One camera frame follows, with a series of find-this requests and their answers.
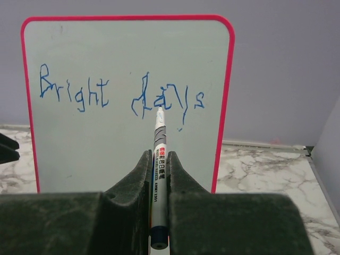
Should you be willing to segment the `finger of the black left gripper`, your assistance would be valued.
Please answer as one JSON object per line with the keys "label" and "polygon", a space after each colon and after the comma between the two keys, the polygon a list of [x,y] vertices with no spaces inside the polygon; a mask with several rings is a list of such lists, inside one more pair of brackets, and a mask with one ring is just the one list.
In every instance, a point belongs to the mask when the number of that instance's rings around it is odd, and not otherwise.
{"label": "finger of the black left gripper", "polygon": [[19,160],[20,154],[15,150],[1,150],[0,164],[6,164]]}
{"label": "finger of the black left gripper", "polygon": [[1,146],[1,153],[4,154],[13,154],[17,152],[19,149],[19,143],[15,140],[9,138],[8,136],[0,133],[0,146]]}

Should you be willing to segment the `pink framed whiteboard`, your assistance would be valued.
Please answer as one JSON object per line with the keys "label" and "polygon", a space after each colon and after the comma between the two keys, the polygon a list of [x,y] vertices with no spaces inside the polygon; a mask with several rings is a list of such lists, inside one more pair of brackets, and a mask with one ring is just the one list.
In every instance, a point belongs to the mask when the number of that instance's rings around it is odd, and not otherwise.
{"label": "pink framed whiteboard", "polygon": [[41,16],[21,28],[40,192],[106,190],[153,147],[214,192],[235,32],[223,16]]}

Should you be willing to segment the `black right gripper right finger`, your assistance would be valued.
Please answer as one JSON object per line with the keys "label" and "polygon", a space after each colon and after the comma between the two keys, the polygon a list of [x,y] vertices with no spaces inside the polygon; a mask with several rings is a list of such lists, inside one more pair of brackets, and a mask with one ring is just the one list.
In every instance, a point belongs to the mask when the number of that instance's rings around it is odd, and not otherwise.
{"label": "black right gripper right finger", "polygon": [[212,194],[167,160],[171,254],[313,254],[298,207],[280,193]]}

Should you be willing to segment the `blue white whiteboard marker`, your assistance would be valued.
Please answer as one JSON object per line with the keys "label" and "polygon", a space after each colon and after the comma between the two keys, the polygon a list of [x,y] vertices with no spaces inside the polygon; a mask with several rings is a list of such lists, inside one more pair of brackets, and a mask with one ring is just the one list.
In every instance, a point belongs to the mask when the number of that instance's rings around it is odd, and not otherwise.
{"label": "blue white whiteboard marker", "polygon": [[158,107],[154,132],[151,197],[151,247],[163,250],[168,247],[168,195],[167,195],[167,136],[165,113]]}

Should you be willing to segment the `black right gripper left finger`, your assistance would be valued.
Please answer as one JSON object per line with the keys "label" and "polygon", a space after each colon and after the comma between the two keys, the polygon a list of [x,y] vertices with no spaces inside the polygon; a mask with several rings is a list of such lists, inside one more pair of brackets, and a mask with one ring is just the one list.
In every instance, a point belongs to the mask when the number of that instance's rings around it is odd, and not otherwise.
{"label": "black right gripper left finger", "polygon": [[105,192],[1,195],[1,254],[148,254],[151,165]]}

